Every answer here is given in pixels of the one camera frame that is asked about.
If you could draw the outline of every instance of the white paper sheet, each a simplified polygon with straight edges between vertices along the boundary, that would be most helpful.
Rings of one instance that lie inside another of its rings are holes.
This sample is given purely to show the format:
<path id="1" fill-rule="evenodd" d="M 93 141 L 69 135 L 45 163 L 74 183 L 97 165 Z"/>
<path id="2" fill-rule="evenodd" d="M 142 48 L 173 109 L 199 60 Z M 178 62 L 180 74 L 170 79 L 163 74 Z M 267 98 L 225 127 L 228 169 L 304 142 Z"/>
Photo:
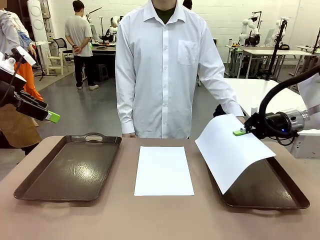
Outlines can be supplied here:
<path id="1" fill-rule="evenodd" d="M 243 127 L 232 114 L 218 116 L 195 141 L 222 194 L 251 164 L 275 156 L 252 133 L 234 136 Z"/>
<path id="2" fill-rule="evenodd" d="M 140 148 L 135 196 L 193 196 L 184 147 Z"/>

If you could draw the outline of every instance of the shirt pocket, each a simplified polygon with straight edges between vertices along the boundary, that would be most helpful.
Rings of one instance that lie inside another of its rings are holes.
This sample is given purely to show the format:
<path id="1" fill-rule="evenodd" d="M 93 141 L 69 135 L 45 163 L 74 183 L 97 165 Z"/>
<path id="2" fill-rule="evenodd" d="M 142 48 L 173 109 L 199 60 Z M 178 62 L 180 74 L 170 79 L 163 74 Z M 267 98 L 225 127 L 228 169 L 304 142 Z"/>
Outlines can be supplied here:
<path id="1" fill-rule="evenodd" d="M 199 54 L 198 44 L 191 41 L 179 40 L 178 63 L 181 65 L 193 65 Z"/>

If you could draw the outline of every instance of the brick wall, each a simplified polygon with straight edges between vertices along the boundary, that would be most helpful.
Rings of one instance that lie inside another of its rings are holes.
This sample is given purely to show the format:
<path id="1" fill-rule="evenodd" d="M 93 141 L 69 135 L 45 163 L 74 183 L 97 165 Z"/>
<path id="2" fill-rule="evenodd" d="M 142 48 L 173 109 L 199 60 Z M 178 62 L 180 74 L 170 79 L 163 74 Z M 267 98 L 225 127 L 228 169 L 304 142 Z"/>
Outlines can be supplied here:
<path id="1" fill-rule="evenodd" d="M 103 17 L 103 27 L 106 31 L 113 16 L 122 16 L 131 10 L 144 5 L 148 0 L 82 0 L 85 11 L 90 12 L 102 7 L 91 14 L 98 34 L 101 34 L 99 16 Z M 320 27 L 317 2 L 319 0 L 193 0 L 193 11 L 207 21 L 212 36 L 218 39 L 218 50 L 224 62 L 228 50 L 224 47 L 229 39 L 239 40 L 242 21 L 251 13 L 262 11 L 263 23 L 260 33 L 261 43 L 265 41 L 269 29 L 276 27 L 280 17 L 290 17 L 284 42 L 295 45 L 311 45 L 316 40 Z M 73 15 L 73 0 L 48 0 L 53 29 L 57 38 L 64 37 L 66 19 Z"/>

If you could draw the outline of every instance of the shirt sleeve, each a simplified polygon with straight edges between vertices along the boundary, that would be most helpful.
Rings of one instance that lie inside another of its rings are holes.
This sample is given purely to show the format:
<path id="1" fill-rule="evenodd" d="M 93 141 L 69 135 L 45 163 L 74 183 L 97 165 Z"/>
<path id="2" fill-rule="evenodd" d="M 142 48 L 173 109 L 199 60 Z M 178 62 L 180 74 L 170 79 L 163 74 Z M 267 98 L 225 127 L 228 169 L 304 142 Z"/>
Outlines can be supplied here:
<path id="1" fill-rule="evenodd" d="M 198 75 L 203 85 L 219 101 L 227 114 L 244 116 L 231 86 L 224 79 L 225 66 L 220 58 L 210 30 L 205 24 L 201 36 Z"/>
<path id="2" fill-rule="evenodd" d="M 90 27 L 90 24 L 87 21 L 85 21 L 84 35 L 85 35 L 86 38 L 92 38 L 91 27 Z"/>
<path id="3" fill-rule="evenodd" d="M 115 83 L 117 109 L 121 121 L 122 133 L 134 133 L 135 128 L 132 119 L 136 86 L 134 56 L 128 44 L 128 37 L 121 24 L 119 24 L 117 31 Z"/>
<path id="4" fill-rule="evenodd" d="M 18 17 L 17 14 L 15 14 L 14 12 L 11 13 L 11 17 L 13 18 L 15 24 L 17 25 L 18 29 L 20 31 L 22 31 L 25 35 L 27 35 L 28 38 L 30 38 L 29 33 L 27 31 L 27 29 L 25 28 L 25 26 L 22 24 L 20 18 Z"/>
<path id="5" fill-rule="evenodd" d="M 67 37 L 70 37 L 68 22 L 65 22 L 65 24 L 64 24 L 64 35 L 66 35 Z"/>
<path id="6" fill-rule="evenodd" d="M 14 27 L 8 14 L 3 14 L 0 19 L 0 24 L 5 38 L 8 42 L 7 54 L 11 53 L 11 50 L 20 46 L 17 30 Z"/>

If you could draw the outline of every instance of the brown tray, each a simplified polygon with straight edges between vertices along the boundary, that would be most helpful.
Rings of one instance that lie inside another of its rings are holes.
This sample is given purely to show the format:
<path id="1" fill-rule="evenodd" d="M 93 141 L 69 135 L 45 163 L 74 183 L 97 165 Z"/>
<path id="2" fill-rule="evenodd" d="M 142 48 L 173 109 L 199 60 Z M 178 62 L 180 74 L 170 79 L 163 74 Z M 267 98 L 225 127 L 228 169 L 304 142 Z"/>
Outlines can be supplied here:
<path id="1" fill-rule="evenodd" d="M 15 190 L 20 200 L 90 202 L 103 189 L 121 137 L 65 136 Z"/>
<path id="2" fill-rule="evenodd" d="M 225 194 L 219 192 L 222 201 L 233 208 L 297 210 L 310 206 L 309 200 L 274 157 L 255 162 Z"/>

